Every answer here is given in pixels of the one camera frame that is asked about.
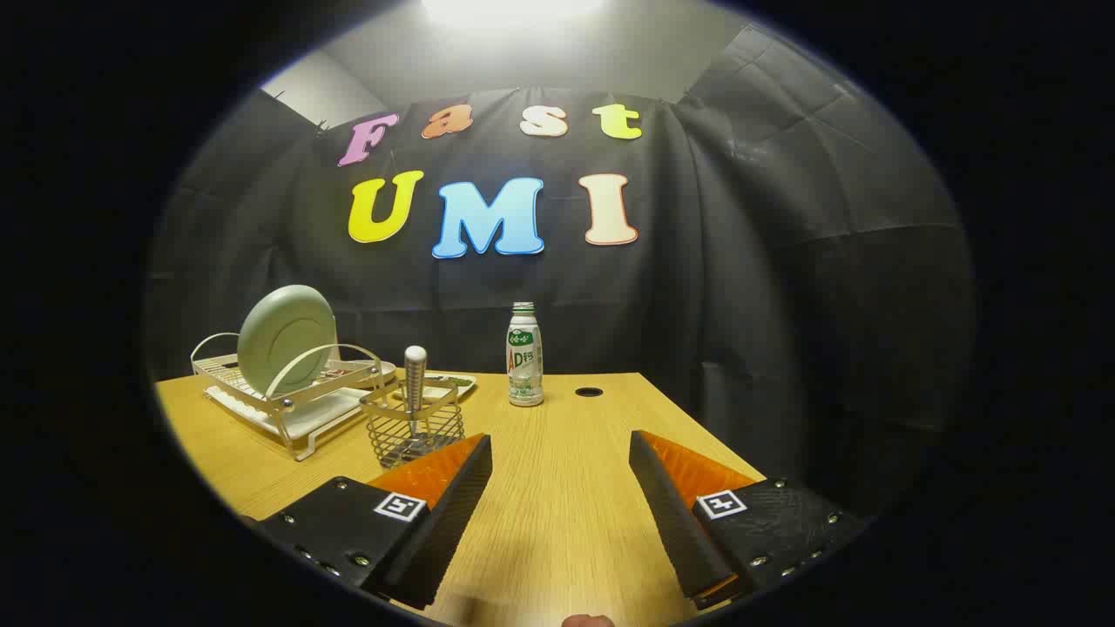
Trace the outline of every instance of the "yellow letter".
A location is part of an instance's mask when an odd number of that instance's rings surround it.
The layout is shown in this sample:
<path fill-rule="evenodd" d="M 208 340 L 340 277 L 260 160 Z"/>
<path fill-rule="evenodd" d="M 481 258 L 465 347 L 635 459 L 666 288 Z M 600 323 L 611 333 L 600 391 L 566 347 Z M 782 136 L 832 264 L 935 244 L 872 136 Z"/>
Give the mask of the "yellow letter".
<path fill-rule="evenodd" d="M 569 125 L 561 120 L 565 117 L 565 112 L 558 107 L 546 107 L 535 105 L 523 109 L 523 119 L 518 127 L 527 135 L 539 135 L 542 137 L 560 137 L 569 131 Z"/>
<path fill-rule="evenodd" d="M 639 128 L 628 128 L 627 120 L 639 119 L 639 112 L 629 112 L 623 105 L 615 103 L 592 109 L 600 116 L 600 129 L 609 137 L 617 139 L 634 139 L 642 135 Z"/>
<path fill-rule="evenodd" d="M 391 183 L 395 183 L 395 204 L 391 206 L 391 214 L 382 222 L 371 221 L 371 210 L 376 205 L 376 192 L 384 186 L 384 180 L 372 179 L 352 187 L 349 235 L 360 243 L 368 243 L 381 242 L 398 233 L 410 215 L 410 200 L 414 197 L 415 183 L 423 175 L 420 170 L 411 170 L 391 179 Z"/>

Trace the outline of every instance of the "green plate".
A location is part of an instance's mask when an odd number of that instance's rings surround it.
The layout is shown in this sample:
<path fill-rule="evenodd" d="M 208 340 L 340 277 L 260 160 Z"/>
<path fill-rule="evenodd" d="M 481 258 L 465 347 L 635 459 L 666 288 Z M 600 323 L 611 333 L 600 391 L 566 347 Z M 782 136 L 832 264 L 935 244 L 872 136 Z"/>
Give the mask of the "green plate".
<path fill-rule="evenodd" d="M 248 385 L 260 394 L 291 359 L 336 340 L 333 310 L 321 292 L 309 286 L 287 286 L 263 297 L 248 314 L 236 341 L 236 360 Z M 275 387 L 272 396 L 309 386 L 321 373 L 329 349 L 302 359 Z"/>

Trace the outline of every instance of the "plastic bottle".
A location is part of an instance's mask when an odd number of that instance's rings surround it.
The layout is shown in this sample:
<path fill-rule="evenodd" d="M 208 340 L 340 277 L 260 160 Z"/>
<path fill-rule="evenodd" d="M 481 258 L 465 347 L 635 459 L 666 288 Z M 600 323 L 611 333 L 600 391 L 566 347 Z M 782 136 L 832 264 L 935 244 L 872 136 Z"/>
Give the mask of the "plastic bottle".
<path fill-rule="evenodd" d="M 542 330 L 533 302 L 516 302 L 507 327 L 507 399 L 530 407 L 542 403 Z"/>

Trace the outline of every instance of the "metal utensil holder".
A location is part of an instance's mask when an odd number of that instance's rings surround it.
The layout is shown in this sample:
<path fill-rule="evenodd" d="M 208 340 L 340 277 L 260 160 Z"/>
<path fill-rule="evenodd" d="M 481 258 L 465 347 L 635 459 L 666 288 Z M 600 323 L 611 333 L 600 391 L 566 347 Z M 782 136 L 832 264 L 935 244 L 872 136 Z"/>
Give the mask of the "metal utensil holder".
<path fill-rule="evenodd" d="M 368 411 L 368 437 L 384 469 L 403 465 L 465 437 L 456 384 L 427 379 L 424 386 L 444 388 L 446 394 L 414 413 L 407 412 L 406 384 L 400 379 L 360 399 Z M 392 399 L 396 390 L 401 401 Z"/>
<path fill-rule="evenodd" d="M 328 396 L 342 387 L 353 387 L 358 382 L 362 382 L 363 385 L 367 385 L 365 379 L 368 378 L 371 378 L 375 382 L 376 389 L 385 389 L 382 375 L 384 366 L 380 363 L 379 357 L 359 346 L 351 344 L 326 344 L 307 350 L 306 353 L 291 359 L 290 363 L 288 363 L 287 366 L 279 372 L 274 379 L 272 379 L 271 385 L 268 386 L 268 389 L 264 392 L 255 390 L 248 384 L 243 374 L 240 372 L 235 354 L 210 357 L 207 359 L 195 358 L 201 347 L 210 340 L 222 336 L 237 337 L 240 334 L 223 332 L 215 334 L 203 339 L 201 344 L 194 348 L 194 351 L 190 354 L 190 364 L 193 367 L 194 374 L 205 376 L 212 384 L 215 384 L 236 401 L 240 401 L 249 407 L 263 412 L 272 418 L 272 423 L 274 428 L 278 431 L 279 438 L 282 440 L 283 445 L 287 447 L 287 452 L 290 453 L 290 456 L 293 457 L 294 461 L 301 462 L 313 454 L 317 450 L 318 436 L 330 431 L 334 426 L 362 414 L 368 405 L 365 404 L 365 398 L 361 398 L 360 404 L 356 409 L 346 412 L 340 416 L 330 418 L 322 422 L 320 425 L 317 425 L 316 428 L 307 435 L 307 443 L 303 447 L 297 447 L 294 438 L 290 436 L 285 417 L 295 407 L 301 407 L 308 403 L 312 403 L 319 398 Z M 361 361 L 346 361 L 341 359 L 327 359 L 322 366 L 321 373 L 319 373 L 319 376 L 313 383 L 293 392 L 275 394 L 279 383 L 282 382 L 287 374 L 290 373 L 300 361 L 318 354 L 321 350 L 330 350 L 333 348 L 339 349 L 341 347 L 363 353 L 371 359 L 371 363 L 368 364 Z M 332 370 L 347 370 L 347 373 L 331 374 Z M 271 431 L 271 428 L 269 428 L 270 425 L 264 425 L 260 421 L 253 419 L 253 422 L 256 422 L 260 426 Z"/>

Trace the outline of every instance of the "ceiling light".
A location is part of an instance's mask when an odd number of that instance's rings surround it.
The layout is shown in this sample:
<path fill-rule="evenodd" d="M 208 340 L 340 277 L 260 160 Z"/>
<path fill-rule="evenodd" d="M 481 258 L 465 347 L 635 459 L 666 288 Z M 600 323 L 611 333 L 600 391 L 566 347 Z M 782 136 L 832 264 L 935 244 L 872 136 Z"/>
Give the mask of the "ceiling light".
<path fill-rule="evenodd" d="M 503 28 L 547 25 L 584 15 L 602 0 L 423 0 L 430 19 L 447 26 Z"/>

